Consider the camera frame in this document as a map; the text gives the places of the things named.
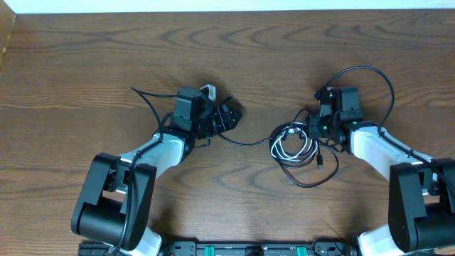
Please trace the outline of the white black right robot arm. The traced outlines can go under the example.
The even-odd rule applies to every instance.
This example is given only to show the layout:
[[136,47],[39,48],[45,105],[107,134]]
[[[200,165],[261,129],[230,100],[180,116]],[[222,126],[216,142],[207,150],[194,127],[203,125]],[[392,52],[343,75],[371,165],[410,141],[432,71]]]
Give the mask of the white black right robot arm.
[[454,244],[454,160],[409,148],[363,120],[358,107],[322,105],[308,118],[312,138],[329,138],[389,182],[387,224],[357,238],[358,255],[410,255]]

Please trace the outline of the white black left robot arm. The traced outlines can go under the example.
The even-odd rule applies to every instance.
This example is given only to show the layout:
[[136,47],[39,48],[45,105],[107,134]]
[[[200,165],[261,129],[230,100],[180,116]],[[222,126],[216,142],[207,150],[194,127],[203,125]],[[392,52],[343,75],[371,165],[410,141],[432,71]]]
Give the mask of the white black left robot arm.
[[179,165],[198,139],[234,129],[242,113],[219,105],[202,114],[168,113],[151,140],[90,165],[71,220],[72,231],[108,246],[106,255],[157,255],[162,237],[147,226],[155,180]]

